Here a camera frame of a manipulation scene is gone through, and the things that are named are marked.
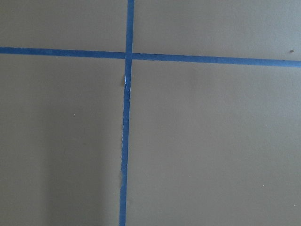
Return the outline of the blue tape grid lines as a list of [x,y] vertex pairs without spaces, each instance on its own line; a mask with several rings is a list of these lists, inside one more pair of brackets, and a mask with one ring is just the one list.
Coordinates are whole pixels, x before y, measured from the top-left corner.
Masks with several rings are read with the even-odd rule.
[[3,0],[3,226],[298,226],[298,0]]

